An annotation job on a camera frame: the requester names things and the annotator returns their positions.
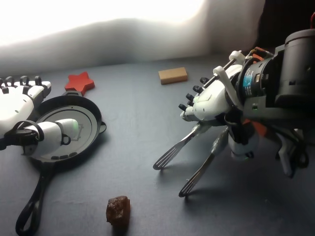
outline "blue label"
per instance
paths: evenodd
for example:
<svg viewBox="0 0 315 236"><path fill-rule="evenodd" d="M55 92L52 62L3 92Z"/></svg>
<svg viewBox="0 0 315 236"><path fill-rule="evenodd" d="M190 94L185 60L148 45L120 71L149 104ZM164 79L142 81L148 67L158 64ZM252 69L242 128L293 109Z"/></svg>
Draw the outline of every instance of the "blue label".
<svg viewBox="0 0 315 236"><path fill-rule="evenodd" d="M243 87L250 86L252 83L252 75L244 76Z"/></svg>

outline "gray table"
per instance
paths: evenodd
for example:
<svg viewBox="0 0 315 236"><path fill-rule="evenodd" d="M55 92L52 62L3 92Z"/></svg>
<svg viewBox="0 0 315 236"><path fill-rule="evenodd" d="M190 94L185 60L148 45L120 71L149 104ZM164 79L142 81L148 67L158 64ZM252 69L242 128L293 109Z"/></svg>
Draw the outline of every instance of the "gray table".
<svg viewBox="0 0 315 236"><path fill-rule="evenodd" d="M129 236L310 236L315 234L315 166L294 179L274 160L279 147L261 140L255 160L238 163L227 148L195 187L178 197L201 166L221 127L192 140L163 172L154 162L193 127L180 119L179 103L227 57L113 65L42 74L49 97L61 95L69 74L87 70L95 89L86 97L108 124L87 160L58 172L47 188L38 236L115 235L106 223L109 198L132 204ZM158 71L185 66L189 81L162 86ZM18 147L0 152L0 235L15 236L16 220L39 173Z"/></svg>

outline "red wire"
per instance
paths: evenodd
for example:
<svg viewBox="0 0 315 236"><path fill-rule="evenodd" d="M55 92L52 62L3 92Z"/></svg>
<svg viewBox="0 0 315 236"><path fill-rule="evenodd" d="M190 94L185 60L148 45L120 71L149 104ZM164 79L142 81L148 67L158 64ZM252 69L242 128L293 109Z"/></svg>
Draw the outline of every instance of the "red wire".
<svg viewBox="0 0 315 236"><path fill-rule="evenodd" d="M315 28L315 12L313 13L311 17L311 29Z"/></svg>

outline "cast iron skillet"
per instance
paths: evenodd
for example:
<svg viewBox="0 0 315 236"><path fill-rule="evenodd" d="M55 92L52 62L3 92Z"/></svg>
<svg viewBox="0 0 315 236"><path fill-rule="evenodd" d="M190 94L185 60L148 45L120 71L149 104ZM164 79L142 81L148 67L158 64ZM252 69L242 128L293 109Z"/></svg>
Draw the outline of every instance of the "cast iron skillet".
<svg viewBox="0 0 315 236"><path fill-rule="evenodd" d="M51 98L43 102L36 110L37 123L73 118L79 123L79 135L71 139L67 146L60 146L58 150L45 156L32 156L40 165L40 177L31 199L22 210L16 221L15 231L19 236L32 236L39 227L43 195L54 166L58 163L73 161L76 157L87 154L87 148L100 133L106 130L102 115L97 105L80 92L67 91L62 96ZM31 224L24 229L31 216Z"/></svg>

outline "gray wall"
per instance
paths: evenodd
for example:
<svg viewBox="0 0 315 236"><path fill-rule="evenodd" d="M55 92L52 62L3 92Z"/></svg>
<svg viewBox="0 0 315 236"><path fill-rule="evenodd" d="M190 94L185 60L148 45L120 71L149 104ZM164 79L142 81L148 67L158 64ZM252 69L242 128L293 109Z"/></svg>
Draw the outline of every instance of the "gray wall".
<svg viewBox="0 0 315 236"><path fill-rule="evenodd" d="M263 6L263 0L205 0L181 24L119 19L2 46L0 76L249 49Z"/></svg>

